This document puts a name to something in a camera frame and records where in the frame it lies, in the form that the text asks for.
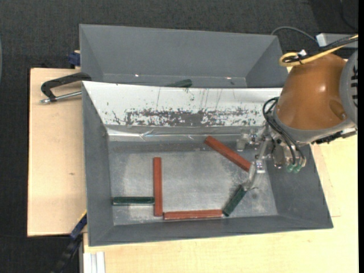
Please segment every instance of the dark floor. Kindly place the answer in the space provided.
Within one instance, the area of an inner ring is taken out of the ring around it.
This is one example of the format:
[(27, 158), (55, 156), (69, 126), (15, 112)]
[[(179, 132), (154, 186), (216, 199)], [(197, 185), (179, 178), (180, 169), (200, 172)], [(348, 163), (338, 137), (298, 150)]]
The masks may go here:
[[(358, 0), (0, 0), (0, 272), (49, 272), (67, 245), (65, 237), (26, 238), (27, 69), (69, 68), (67, 54), (79, 48), (79, 23), (352, 33), (358, 28)], [(283, 51), (316, 48), (291, 31), (280, 32), (279, 39)], [(76, 258), (66, 272), (77, 272), (77, 263)]]

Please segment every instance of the red stick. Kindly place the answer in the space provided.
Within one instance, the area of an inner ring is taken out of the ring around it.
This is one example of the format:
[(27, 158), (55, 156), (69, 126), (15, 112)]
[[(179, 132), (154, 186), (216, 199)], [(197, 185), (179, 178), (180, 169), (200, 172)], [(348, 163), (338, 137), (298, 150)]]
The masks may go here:
[(217, 139), (213, 138), (212, 136), (208, 136), (205, 139), (205, 144), (213, 148), (215, 151), (219, 152), (221, 155), (232, 161), (234, 164), (238, 165), (240, 168), (244, 169), (246, 172), (249, 172), (249, 168), (251, 165), (250, 162), (234, 152), (232, 149), (226, 147)]
[(162, 201), (162, 159), (153, 158), (153, 179), (154, 179), (154, 216), (163, 215)]
[(165, 212), (163, 214), (164, 220), (190, 220), (197, 218), (214, 218), (222, 217), (221, 209), (211, 210), (191, 210), (182, 212)]

